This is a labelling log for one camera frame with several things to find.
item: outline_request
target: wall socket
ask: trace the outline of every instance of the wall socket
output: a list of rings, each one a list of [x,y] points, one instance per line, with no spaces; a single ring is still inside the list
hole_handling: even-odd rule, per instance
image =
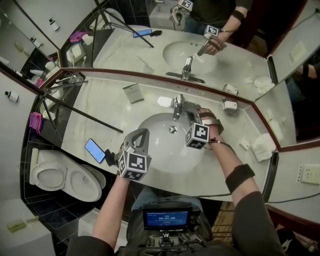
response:
[[[298,181],[301,183],[320,185],[320,165],[301,165],[299,169]]]
[[[192,93],[192,94],[195,94],[195,95],[205,95],[205,92],[204,92],[204,91],[201,91],[201,90],[190,89],[190,88],[187,88],[186,90],[187,90],[189,93]]]

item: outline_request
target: black sleeve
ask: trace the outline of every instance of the black sleeve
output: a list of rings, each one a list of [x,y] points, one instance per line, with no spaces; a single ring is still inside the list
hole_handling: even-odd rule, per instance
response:
[[[252,1],[253,0],[235,0],[235,4],[236,4],[236,6],[244,7],[246,9],[250,10],[251,5],[252,5]]]
[[[260,192],[248,194],[236,205],[232,237],[245,256],[285,255]]]
[[[320,80],[320,62],[314,65],[314,69],[316,72],[316,78]]]
[[[112,247],[92,236],[78,236],[69,242],[66,256],[114,256]]]

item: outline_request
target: jeans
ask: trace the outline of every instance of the jeans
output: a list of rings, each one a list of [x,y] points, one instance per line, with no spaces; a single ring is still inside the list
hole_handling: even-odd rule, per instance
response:
[[[188,16],[184,22],[184,32],[189,32],[198,35],[204,35],[207,25],[199,21],[194,20],[191,16]]]
[[[156,195],[150,187],[145,187],[141,191],[141,193],[138,195],[135,202],[133,203],[131,207],[131,212],[133,210],[138,210],[142,208],[144,204],[148,204],[154,201],[159,201],[161,199],[162,199],[161,196]],[[178,197],[178,198],[175,198],[174,200],[172,199],[172,201],[191,203],[192,205],[198,207],[202,212],[204,211],[202,208],[201,202],[198,198]]]
[[[289,77],[285,83],[292,104],[301,102],[306,98],[292,77]]]

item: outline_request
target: smartphone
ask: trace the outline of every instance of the smartphone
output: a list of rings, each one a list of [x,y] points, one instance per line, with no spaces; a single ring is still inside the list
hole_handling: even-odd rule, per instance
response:
[[[140,36],[147,36],[147,35],[150,35],[152,33],[152,30],[151,29],[146,29],[146,30],[141,30],[141,31],[137,31],[137,33],[140,35]],[[133,33],[133,37],[134,38],[137,38],[138,35],[137,33]]]
[[[90,138],[85,144],[85,149],[100,164],[105,158],[105,152]]]

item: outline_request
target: blue phone screen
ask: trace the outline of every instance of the blue phone screen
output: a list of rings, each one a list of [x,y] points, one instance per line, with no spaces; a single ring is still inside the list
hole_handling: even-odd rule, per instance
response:
[[[85,144],[85,149],[88,150],[98,163],[101,163],[105,158],[105,152],[103,152],[92,139],[89,139]]]
[[[147,212],[146,214],[146,221],[148,227],[186,226],[187,220],[187,211]]]
[[[150,35],[152,33],[152,30],[151,29],[146,29],[146,30],[141,30],[141,31],[137,31],[137,33],[140,35],[140,36],[147,36],[147,35]],[[137,33],[133,33],[133,37],[134,38],[137,38],[138,35]]]

